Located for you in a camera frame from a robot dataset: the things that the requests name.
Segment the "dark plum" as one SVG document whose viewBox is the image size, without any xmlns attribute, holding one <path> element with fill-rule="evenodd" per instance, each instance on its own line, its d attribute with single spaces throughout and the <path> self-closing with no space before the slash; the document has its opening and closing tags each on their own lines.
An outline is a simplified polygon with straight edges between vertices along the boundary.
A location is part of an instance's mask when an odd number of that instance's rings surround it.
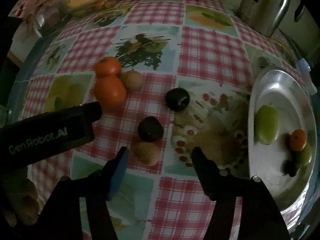
<svg viewBox="0 0 320 240">
<path fill-rule="evenodd" d="M 137 133 L 143 142 L 156 142 L 163 138 L 164 128 L 154 116 L 147 116 L 138 125 Z"/>
<path fill-rule="evenodd" d="M 164 100 L 169 109 L 181 112 L 189 105 L 190 95 L 183 88 L 174 88 L 166 93 Z"/>
<path fill-rule="evenodd" d="M 283 164 L 283 173 L 295 177 L 300 169 L 300 154 L 293 153 Z"/>
</svg>

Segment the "brown kiwi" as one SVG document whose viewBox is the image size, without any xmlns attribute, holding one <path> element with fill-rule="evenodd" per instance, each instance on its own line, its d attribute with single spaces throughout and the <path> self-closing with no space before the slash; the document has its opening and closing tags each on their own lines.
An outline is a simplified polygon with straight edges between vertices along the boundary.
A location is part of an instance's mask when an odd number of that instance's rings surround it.
<svg viewBox="0 0 320 240">
<path fill-rule="evenodd" d="M 151 142 L 141 142 L 133 150 L 138 160 L 146 166 L 154 166 L 159 162 L 160 151 Z"/>
<path fill-rule="evenodd" d="M 120 79 L 126 89 L 130 92 L 139 91 L 144 82 L 142 74 L 135 70 L 122 73 Z"/>
</svg>

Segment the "large stainless steel plate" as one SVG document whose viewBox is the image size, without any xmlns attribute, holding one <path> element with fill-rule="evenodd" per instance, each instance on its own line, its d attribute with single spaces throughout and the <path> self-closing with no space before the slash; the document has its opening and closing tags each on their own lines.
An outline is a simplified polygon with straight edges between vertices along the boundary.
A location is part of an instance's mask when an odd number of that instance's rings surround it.
<svg viewBox="0 0 320 240">
<path fill-rule="evenodd" d="M 259 108 L 274 107 L 279 114 L 280 129 L 270 145 L 261 143 L 255 134 L 255 117 Z M 290 157 L 289 137 L 302 129 L 311 146 L 311 160 L 294 177 L 283 172 Z M 306 193 L 317 155 L 317 132 L 309 97 L 288 72 L 266 67 L 257 76 L 249 102 L 248 161 L 250 176 L 259 176 L 277 206 L 285 213 Z"/>
</svg>

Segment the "lower brown kiwi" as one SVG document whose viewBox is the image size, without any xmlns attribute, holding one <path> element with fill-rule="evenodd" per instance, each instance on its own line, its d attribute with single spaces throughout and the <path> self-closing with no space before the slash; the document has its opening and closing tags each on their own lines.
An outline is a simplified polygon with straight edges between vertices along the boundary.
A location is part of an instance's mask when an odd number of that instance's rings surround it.
<svg viewBox="0 0 320 240">
<path fill-rule="evenodd" d="M 138 160 L 146 166 L 154 166 L 159 162 L 160 151 L 151 142 L 141 142 L 133 150 Z"/>
</svg>

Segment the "white power strip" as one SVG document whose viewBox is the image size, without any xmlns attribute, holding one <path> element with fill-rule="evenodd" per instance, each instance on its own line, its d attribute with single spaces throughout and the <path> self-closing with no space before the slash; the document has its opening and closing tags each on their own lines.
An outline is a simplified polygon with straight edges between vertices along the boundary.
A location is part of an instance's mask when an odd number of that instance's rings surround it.
<svg viewBox="0 0 320 240">
<path fill-rule="evenodd" d="M 301 72 L 305 86 L 308 90 L 308 93 L 310 95 L 315 95 L 317 93 L 317 88 L 312 83 L 312 79 L 310 76 L 311 68 L 310 68 L 309 64 L 307 63 L 307 61 L 304 58 L 302 58 L 298 61 L 298 67 Z"/>
</svg>

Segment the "small green pear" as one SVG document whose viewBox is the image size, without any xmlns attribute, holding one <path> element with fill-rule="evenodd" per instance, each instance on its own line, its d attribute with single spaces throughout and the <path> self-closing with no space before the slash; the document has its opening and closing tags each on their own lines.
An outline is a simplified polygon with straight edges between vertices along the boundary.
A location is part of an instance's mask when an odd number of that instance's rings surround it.
<svg viewBox="0 0 320 240">
<path fill-rule="evenodd" d="M 254 117 L 254 132 L 257 140 L 264 144 L 272 144 L 280 131 L 278 110 L 269 105 L 262 105 Z"/>
</svg>

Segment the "orange tangerine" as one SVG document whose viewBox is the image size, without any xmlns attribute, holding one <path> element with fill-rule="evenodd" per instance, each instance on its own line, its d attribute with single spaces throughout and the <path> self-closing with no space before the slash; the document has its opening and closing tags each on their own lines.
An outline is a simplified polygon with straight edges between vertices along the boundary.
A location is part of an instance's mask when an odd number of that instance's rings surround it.
<svg viewBox="0 0 320 240">
<path fill-rule="evenodd" d="M 302 151 L 307 143 L 306 133 L 302 129 L 296 129 L 290 136 L 290 147 L 294 151 Z"/>
<path fill-rule="evenodd" d="M 114 75 L 97 79 L 93 93 L 103 110 L 121 107 L 126 101 L 126 88 L 120 78 Z"/>
<path fill-rule="evenodd" d="M 94 65 L 94 71 L 98 79 L 121 73 L 120 61 L 112 56 L 104 57 Z"/>
</svg>

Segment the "clear glass fruit bowl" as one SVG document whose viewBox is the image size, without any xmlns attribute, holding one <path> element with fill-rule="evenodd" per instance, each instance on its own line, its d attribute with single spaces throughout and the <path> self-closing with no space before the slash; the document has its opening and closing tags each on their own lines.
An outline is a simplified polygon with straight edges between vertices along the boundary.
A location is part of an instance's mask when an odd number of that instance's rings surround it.
<svg viewBox="0 0 320 240">
<path fill-rule="evenodd" d="M 80 9 L 74 9 L 74 10 L 69 9 L 69 12 L 74 17 L 83 18 L 97 11 L 110 9 L 120 1 L 121 0 L 97 0 L 93 4 L 82 7 Z"/>
</svg>

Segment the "checkered fruit print tablecloth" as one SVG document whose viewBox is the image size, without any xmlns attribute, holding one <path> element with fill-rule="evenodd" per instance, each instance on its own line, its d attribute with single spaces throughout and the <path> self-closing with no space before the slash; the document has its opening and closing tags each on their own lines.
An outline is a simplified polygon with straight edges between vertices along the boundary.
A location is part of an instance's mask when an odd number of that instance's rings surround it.
<svg viewBox="0 0 320 240">
<path fill-rule="evenodd" d="M 131 157 L 121 191 L 110 202 L 120 239 L 202 239 L 214 209 L 189 158 L 207 134 L 204 122 L 217 117 L 208 146 L 235 153 L 231 170 L 246 169 L 249 94 L 258 70 L 253 54 L 271 60 L 297 81 L 297 66 L 280 54 L 277 31 L 265 38 L 217 0 L 124 0 L 104 14 L 71 20 L 56 37 L 40 40 L 9 95 L 12 119 L 52 111 L 64 103 L 91 102 L 93 65 L 103 56 L 120 59 L 123 71 L 142 73 L 140 91 L 94 125 L 95 139 L 30 166 L 30 178 L 46 201 L 61 176 L 86 176 L 112 159 L 121 146 L 139 142 L 147 116 L 164 127 L 157 142 L 159 163 L 148 167 Z M 174 88 L 190 95 L 181 112 L 164 97 Z"/>
</svg>

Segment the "stainless steel thermos kettle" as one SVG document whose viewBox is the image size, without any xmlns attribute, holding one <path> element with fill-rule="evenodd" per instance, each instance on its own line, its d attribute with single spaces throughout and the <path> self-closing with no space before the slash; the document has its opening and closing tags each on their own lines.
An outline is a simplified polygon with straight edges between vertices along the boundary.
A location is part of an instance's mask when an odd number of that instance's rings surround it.
<svg viewBox="0 0 320 240">
<path fill-rule="evenodd" d="M 289 10 L 291 0 L 241 0 L 238 17 L 265 37 L 271 37 Z"/>
</svg>

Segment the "upper brown kiwi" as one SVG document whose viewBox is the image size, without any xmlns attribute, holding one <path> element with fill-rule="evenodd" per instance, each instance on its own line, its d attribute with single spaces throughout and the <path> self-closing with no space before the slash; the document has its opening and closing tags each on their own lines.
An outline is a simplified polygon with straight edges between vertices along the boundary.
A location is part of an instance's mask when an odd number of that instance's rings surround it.
<svg viewBox="0 0 320 240">
<path fill-rule="evenodd" d="M 135 70 L 122 73 L 120 79 L 126 89 L 130 92 L 139 91 L 144 82 L 142 74 Z"/>
</svg>

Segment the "pink flower bouquet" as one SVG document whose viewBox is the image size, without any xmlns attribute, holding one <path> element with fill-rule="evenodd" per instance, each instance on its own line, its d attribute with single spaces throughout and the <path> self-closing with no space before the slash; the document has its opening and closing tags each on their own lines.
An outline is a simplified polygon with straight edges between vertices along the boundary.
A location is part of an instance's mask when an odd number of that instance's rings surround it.
<svg viewBox="0 0 320 240">
<path fill-rule="evenodd" d="M 22 41 L 31 34 L 42 37 L 61 20 L 60 11 L 57 8 L 57 4 L 61 1 L 18 0 L 8 15 L 22 20 L 12 39 Z"/>
</svg>

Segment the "large green pear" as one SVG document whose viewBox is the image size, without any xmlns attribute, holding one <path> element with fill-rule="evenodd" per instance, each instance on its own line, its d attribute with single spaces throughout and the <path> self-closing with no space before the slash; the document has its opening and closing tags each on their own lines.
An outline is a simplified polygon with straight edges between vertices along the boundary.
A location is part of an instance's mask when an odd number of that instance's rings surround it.
<svg viewBox="0 0 320 240">
<path fill-rule="evenodd" d="M 299 163 L 301 167 L 305 167 L 310 164 L 312 160 L 312 147 L 307 142 L 303 150 L 300 152 Z"/>
</svg>

